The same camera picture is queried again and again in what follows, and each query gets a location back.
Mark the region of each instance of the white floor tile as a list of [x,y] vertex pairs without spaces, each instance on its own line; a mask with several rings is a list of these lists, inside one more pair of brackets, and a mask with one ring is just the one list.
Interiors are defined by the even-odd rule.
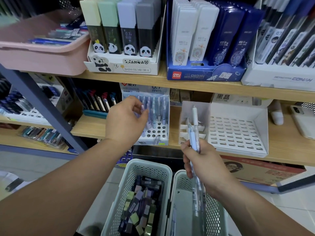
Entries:
[[315,212],[314,211],[309,211],[309,214],[311,215],[313,219],[313,223],[315,224]]
[[101,230],[103,229],[109,210],[116,198],[118,186],[119,184],[106,182],[84,217],[79,228],[79,233],[83,234],[85,228],[90,225],[96,225]]
[[0,151],[0,166],[49,173],[68,160]]
[[256,191],[256,192],[274,205],[273,194],[267,193],[267,192],[262,192],[262,191]]
[[290,216],[292,219],[294,219],[296,222],[304,226],[306,229],[315,233],[315,224],[313,222],[311,215],[309,214],[309,211],[286,208],[286,207],[279,207],[279,206],[278,208],[282,212]]
[[33,181],[45,175],[42,172],[34,172],[30,170],[20,170],[20,169],[13,169],[8,167],[1,167],[0,170],[10,172],[12,174],[17,175],[19,178],[22,178],[25,181]]
[[106,182],[119,184],[121,181],[121,178],[123,177],[124,172],[125,172],[125,169],[114,167],[113,171],[109,175]]
[[298,191],[305,209],[315,211],[315,185],[300,189]]
[[302,202],[299,190],[285,194],[272,194],[275,206],[307,210]]

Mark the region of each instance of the blue display box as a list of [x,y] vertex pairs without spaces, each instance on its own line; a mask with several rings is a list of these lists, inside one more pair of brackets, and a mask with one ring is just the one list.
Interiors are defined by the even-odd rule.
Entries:
[[224,63],[219,66],[209,66],[206,56],[203,61],[190,61],[187,65],[173,65],[172,53],[170,47],[170,29],[172,20],[172,2],[167,0],[166,14],[166,63],[167,63],[167,80],[194,80],[194,81],[225,81],[238,82],[246,71],[245,60],[238,67]]

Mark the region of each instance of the wooden shelf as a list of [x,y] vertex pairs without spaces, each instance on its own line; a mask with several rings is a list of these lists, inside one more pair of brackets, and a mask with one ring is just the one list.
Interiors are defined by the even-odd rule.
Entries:
[[21,128],[23,127],[20,127],[18,130],[0,128],[0,144],[13,146],[13,147],[23,147],[23,148],[30,148],[30,149],[36,149],[36,150],[72,154],[71,152],[67,151],[68,149],[67,146],[63,150],[58,150],[52,147],[42,146],[36,143],[35,141],[33,142],[30,139],[26,139],[21,136],[18,136],[18,132],[22,130]]
[[[166,148],[180,149],[179,116],[180,107],[171,107],[169,143]],[[284,111],[284,124],[276,126],[269,120],[269,155],[265,158],[250,157],[237,154],[220,153],[236,157],[258,160],[290,163],[305,166],[315,166],[315,141],[304,138],[298,132],[292,117],[286,109]],[[106,120],[82,115],[71,133],[75,136],[88,138],[104,138]]]
[[34,124],[34,123],[29,123],[29,122],[20,122],[20,121],[16,121],[16,120],[9,120],[7,117],[4,117],[2,115],[0,115],[0,122],[17,124],[17,125],[22,125],[22,126],[44,127],[44,128],[53,129],[53,126]]
[[187,89],[203,92],[242,94],[244,96],[272,98],[280,100],[289,100],[296,102],[315,103],[315,92],[277,89],[255,86],[244,86],[241,82],[203,82],[203,81],[180,81],[166,79],[165,62],[161,61],[160,70],[155,75],[131,75],[131,74],[103,74],[86,70],[84,73],[74,78],[96,79],[110,82],[121,82],[130,84],[141,84],[149,86]]

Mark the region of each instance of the display box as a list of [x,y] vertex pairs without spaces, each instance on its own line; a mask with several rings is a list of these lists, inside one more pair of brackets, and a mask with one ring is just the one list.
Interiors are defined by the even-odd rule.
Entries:
[[208,61],[187,61],[187,65],[173,65],[172,52],[170,46],[170,30],[172,20],[172,0],[167,1],[166,14],[166,63],[167,63],[167,79],[168,80],[194,80],[194,81],[240,81],[246,68],[243,60],[238,67],[224,63],[219,66],[209,66]]
[[116,74],[137,74],[137,75],[158,75],[160,59],[162,54],[162,40],[164,30],[164,16],[161,18],[160,39],[156,45],[153,57],[142,57],[122,54],[95,53],[92,42],[88,51],[88,62],[84,62],[91,72],[116,73]]
[[255,63],[256,42],[257,38],[246,55],[247,70],[241,79],[243,85],[315,91],[315,69],[257,64]]
[[306,171],[304,166],[270,163],[221,155],[227,169],[239,180],[272,185]]
[[199,135],[207,139],[217,151],[265,157],[268,155],[267,106],[271,102],[272,99],[219,93],[212,96],[211,103],[184,101],[180,116],[179,144],[187,140],[187,126],[183,121],[192,119],[192,106],[195,105],[198,120],[202,124],[199,126]]
[[[62,114],[73,102],[73,98],[69,94],[69,91],[64,87],[61,82],[53,75],[41,75],[35,73],[29,73],[30,76],[34,79],[39,87],[41,86],[53,86],[60,93],[59,97],[53,96],[50,98],[51,103],[58,109]],[[27,122],[30,124],[42,124],[51,126],[51,124],[40,114],[35,108],[30,112],[22,111],[20,114],[11,114],[4,112],[3,116],[9,120]]]
[[128,83],[119,83],[122,99],[124,100],[128,96],[148,96],[153,99],[153,97],[160,97],[163,99],[165,97],[166,101],[166,121],[163,124],[163,121],[156,120],[156,128],[152,126],[147,129],[144,129],[144,133],[140,136],[139,140],[136,141],[135,145],[168,145],[168,134],[169,134],[169,88],[162,88],[156,86],[146,86],[138,84],[128,84]]

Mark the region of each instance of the pen display stand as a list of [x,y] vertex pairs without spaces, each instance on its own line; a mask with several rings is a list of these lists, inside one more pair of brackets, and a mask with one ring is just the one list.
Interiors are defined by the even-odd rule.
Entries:
[[243,85],[315,91],[315,69],[286,65],[255,63],[257,38],[246,57],[247,70]]
[[[69,94],[69,91],[62,86],[62,84],[58,81],[58,79],[53,75],[41,75],[41,74],[33,74],[30,73],[30,76],[34,79],[39,87],[48,86],[54,87],[60,93],[60,96],[53,96],[50,98],[51,103],[58,109],[60,113],[63,113],[73,102],[73,98]],[[20,114],[11,114],[4,112],[3,116],[8,120],[34,123],[34,124],[42,124],[51,126],[51,124],[41,115],[35,108],[31,111],[22,111]]]
[[168,145],[168,133],[169,133],[169,88],[161,88],[156,86],[145,86],[137,84],[127,84],[119,83],[122,92],[122,99],[124,100],[128,96],[135,96],[136,98],[140,96],[140,100],[143,101],[143,97],[151,98],[150,107],[152,107],[153,97],[155,98],[155,105],[157,107],[158,98],[161,100],[161,107],[163,107],[163,99],[166,101],[166,119],[165,124],[162,120],[162,110],[161,110],[161,120],[158,120],[158,115],[156,114],[156,127],[153,128],[153,123],[147,124],[144,132],[140,136],[139,140],[135,145]]
[[199,135],[219,152],[266,157],[268,155],[268,112],[272,99],[218,94],[212,96],[211,103],[183,102],[180,117],[179,144],[187,139],[185,123],[192,118],[192,106],[198,110]]
[[136,56],[122,54],[95,53],[92,42],[88,51],[88,62],[84,62],[91,72],[99,73],[119,73],[138,75],[158,75],[162,52],[162,38],[164,30],[164,17],[161,18],[160,39],[152,58],[142,57],[138,53]]

